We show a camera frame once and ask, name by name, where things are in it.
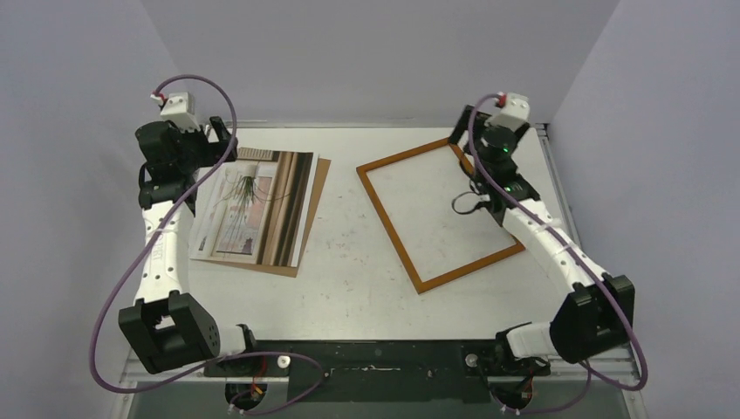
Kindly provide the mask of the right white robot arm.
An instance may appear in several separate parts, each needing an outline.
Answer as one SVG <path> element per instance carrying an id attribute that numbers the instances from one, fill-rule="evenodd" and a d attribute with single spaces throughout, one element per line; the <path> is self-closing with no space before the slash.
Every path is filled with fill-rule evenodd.
<path id="1" fill-rule="evenodd" d="M 474 208 L 486 210 L 516 238 L 565 295 L 551 321 L 497 333 L 493 361 L 504 374 L 537 358 L 557 356 L 575 364 L 626 345 L 634 316 L 633 283 L 594 263 L 519 172 L 513 153 L 529 128 L 524 114 L 490 115 L 467 105 L 449 137 L 462 150 L 460 167 L 479 198 Z"/>

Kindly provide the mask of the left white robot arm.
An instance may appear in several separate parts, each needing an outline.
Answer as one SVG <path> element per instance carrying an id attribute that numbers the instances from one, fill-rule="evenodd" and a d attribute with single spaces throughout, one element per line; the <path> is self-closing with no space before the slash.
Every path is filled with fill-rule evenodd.
<path id="1" fill-rule="evenodd" d="M 172 121 L 154 121 L 135 132 L 145 161 L 140 168 L 138 202 L 145 223 L 146 252 L 140 285 L 131 306 L 119 311 L 118 324 L 150 374 L 226 356 L 236 374 L 253 374 L 260 364 L 252 331 L 245 324 L 218 326 L 188 286 L 189 233 L 195 221 L 196 173 L 219 159 L 236 159 L 223 120 L 182 131 Z"/>

